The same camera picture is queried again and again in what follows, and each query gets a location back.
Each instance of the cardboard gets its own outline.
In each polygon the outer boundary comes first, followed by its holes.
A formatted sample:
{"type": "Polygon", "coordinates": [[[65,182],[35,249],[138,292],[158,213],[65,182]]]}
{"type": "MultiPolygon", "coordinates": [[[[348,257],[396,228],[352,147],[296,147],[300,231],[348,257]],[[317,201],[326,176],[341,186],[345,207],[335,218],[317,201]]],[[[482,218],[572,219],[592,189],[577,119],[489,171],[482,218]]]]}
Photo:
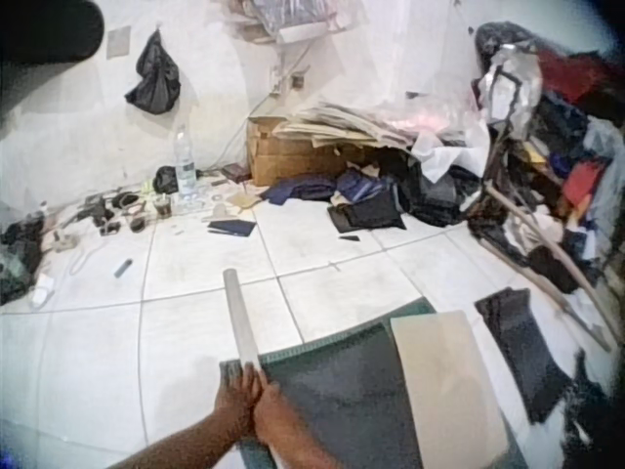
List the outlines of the cardboard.
{"type": "Polygon", "coordinates": [[[280,140],[271,131],[283,117],[251,117],[247,126],[247,156],[256,186],[307,174],[338,176],[347,162],[366,162],[364,149],[350,144],[314,148],[308,140],[280,140]]]}

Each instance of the hand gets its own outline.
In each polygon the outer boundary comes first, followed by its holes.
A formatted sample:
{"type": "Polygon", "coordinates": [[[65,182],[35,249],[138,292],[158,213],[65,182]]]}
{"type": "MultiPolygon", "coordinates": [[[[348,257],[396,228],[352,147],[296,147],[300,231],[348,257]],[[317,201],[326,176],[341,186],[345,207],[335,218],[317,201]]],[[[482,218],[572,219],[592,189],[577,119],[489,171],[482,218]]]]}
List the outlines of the hand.
{"type": "Polygon", "coordinates": [[[269,383],[259,371],[263,394],[254,408],[254,428],[258,439],[278,450],[289,450],[309,437],[306,424],[280,392],[277,383],[269,383]]]}
{"type": "Polygon", "coordinates": [[[252,363],[246,363],[242,373],[222,376],[222,383],[215,398],[215,410],[234,418],[241,436],[253,429],[252,409],[261,395],[261,382],[252,363]]]}

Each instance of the navy blue fabric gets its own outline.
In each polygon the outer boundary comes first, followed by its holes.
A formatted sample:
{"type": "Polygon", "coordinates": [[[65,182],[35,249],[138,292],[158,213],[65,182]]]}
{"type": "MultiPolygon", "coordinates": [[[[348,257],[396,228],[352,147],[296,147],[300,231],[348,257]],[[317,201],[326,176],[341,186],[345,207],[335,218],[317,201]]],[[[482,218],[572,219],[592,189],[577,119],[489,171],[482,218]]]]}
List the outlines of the navy blue fabric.
{"type": "Polygon", "coordinates": [[[344,198],[351,203],[357,203],[381,192],[387,184],[384,180],[371,178],[350,168],[339,177],[336,186],[344,198]]]}
{"type": "Polygon", "coordinates": [[[273,205],[284,205],[288,198],[329,201],[336,190],[336,183],[323,176],[306,176],[282,180],[261,193],[263,200],[273,205]]]}

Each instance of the small bottle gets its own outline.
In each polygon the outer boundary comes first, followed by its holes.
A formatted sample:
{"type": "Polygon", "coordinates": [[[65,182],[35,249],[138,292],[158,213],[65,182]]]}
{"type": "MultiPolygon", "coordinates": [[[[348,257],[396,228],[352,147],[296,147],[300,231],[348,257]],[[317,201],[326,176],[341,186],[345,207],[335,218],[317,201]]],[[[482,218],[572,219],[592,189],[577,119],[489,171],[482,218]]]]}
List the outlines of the small bottle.
{"type": "Polygon", "coordinates": [[[176,154],[178,193],[184,199],[194,198],[197,178],[195,177],[195,163],[191,154],[191,141],[185,125],[181,125],[176,132],[174,152],[176,154]]]}

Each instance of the pile of fabric scraps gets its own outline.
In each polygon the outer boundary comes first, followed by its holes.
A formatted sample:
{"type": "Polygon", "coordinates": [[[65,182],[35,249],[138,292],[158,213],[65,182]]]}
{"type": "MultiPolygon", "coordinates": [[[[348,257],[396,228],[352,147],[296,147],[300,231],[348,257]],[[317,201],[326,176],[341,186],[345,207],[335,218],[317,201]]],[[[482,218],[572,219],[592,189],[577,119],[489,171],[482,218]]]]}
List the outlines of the pile of fabric scraps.
{"type": "Polygon", "coordinates": [[[0,235],[0,305],[21,298],[35,282],[41,263],[44,216],[38,212],[0,235]]]}

